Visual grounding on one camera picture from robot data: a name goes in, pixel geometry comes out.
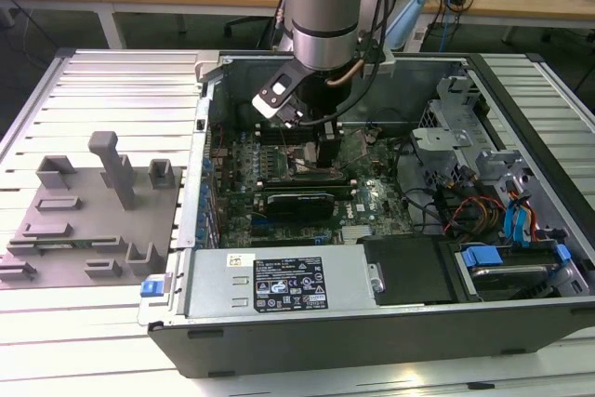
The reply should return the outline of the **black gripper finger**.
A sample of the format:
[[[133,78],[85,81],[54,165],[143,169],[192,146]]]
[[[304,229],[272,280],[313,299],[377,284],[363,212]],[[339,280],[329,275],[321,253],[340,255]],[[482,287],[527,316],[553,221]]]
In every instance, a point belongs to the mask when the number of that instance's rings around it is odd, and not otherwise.
[[[338,154],[337,121],[317,126],[317,166],[331,167]]]

